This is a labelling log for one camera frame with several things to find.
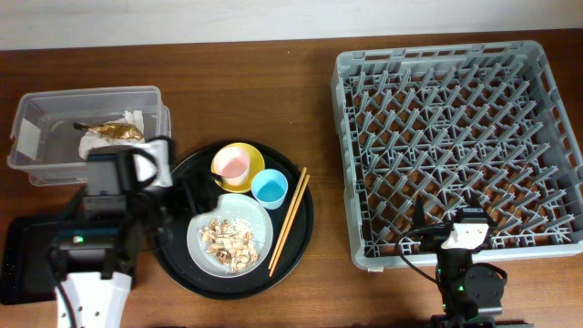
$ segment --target gray container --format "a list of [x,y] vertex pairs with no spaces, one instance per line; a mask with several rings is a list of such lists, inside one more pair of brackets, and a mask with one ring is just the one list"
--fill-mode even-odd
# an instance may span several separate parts
[[[341,53],[332,75],[354,264],[404,267],[414,201],[427,224],[476,195],[498,222],[476,261],[583,251],[583,160],[542,46],[532,41]],[[401,247],[433,265],[418,241]]]
[[84,183],[87,166],[78,155],[85,134],[73,122],[105,123],[141,110],[144,137],[171,135],[170,114],[157,87],[105,87],[26,94],[20,99],[7,162],[36,186]]

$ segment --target chopsticks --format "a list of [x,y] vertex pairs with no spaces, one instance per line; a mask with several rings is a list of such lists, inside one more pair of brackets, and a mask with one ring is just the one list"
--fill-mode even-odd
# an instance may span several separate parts
[[277,265],[277,261],[280,259],[281,250],[283,250],[283,246],[288,239],[288,234],[290,233],[290,229],[292,228],[293,221],[295,220],[295,214],[302,203],[303,193],[308,186],[308,180],[310,180],[310,175],[306,175],[306,168],[302,169],[302,174],[300,176],[300,180],[298,180],[298,186],[296,187],[295,191],[293,192],[293,197],[291,198],[290,207],[288,208],[288,212],[285,215],[285,220],[283,221],[283,226],[281,227],[280,237],[277,239],[277,243],[275,244],[275,249],[273,250],[273,255],[271,256],[270,260],[270,277],[273,275],[275,271],[275,267]]

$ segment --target dish rack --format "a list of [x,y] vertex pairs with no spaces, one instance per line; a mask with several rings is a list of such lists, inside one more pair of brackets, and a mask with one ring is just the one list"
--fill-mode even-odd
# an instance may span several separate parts
[[[583,251],[583,159],[540,44],[341,53],[332,98],[357,267],[406,265],[417,197],[428,225],[478,197],[498,228],[475,261]],[[400,247],[435,264],[418,245]]]

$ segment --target white tissue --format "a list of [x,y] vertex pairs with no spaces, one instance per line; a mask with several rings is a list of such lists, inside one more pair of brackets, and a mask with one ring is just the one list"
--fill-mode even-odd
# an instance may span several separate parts
[[[128,123],[133,124],[138,128],[142,134],[144,134],[144,117],[142,116],[141,110],[134,110],[133,112],[125,111],[124,117],[120,119],[116,119],[114,121],[110,121],[107,123]],[[135,140],[135,139],[115,139],[115,138],[106,138],[102,137],[101,135],[88,131],[83,138],[81,138],[81,142],[79,142],[79,157],[83,160],[87,159],[87,153],[91,149],[105,147],[105,146],[112,146],[112,145],[132,145],[132,144],[140,144],[143,143],[144,139],[142,140]]]

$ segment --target wooden table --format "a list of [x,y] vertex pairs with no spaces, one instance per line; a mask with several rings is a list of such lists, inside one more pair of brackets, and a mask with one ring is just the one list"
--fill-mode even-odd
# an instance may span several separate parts
[[[425,321],[441,313],[435,286],[409,269],[367,273],[349,255],[343,174],[330,80],[342,51],[533,39],[545,48],[571,125],[583,141],[583,30],[384,36],[234,44],[129,46],[0,53],[0,158],[8,155],[18,100],[27,92],[153,85],[172,116],[181,158],[225,138],[273,147],[312,174],[315,223],[298,267],[271,290],[236,302],[190,293],[151,254],[122,325],[327,326]],[[0,165],[0,243],[11,219],[59,210],[76,187],[37,188]],[[509,282],[499,319],[537,327],[583,323],[583,269],[570,258],[500,262]],[[56,326],[56,303],[0,306],[0,326]]]

